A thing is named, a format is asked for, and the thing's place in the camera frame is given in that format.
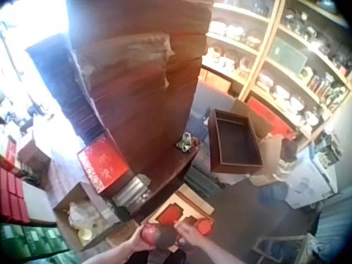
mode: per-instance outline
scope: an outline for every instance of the display case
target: display case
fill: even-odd
[[[352,95],[347,23],[315,2],[216,1],[199,77],[246,102],[299,150]]]

